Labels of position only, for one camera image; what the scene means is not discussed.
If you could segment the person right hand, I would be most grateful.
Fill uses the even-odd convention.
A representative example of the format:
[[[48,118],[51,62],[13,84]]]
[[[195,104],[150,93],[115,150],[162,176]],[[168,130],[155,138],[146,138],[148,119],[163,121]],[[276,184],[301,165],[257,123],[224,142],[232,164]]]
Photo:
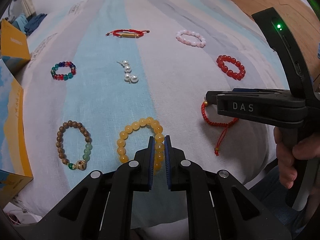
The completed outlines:
[[[283,143],[283,136],[279,128],[273,130],[278,159],[279,180],[290,189],[297,178],[297,170],[293,167],[295,160],[309,160],[319,158],[319,134],[312,135],[289,150]]]

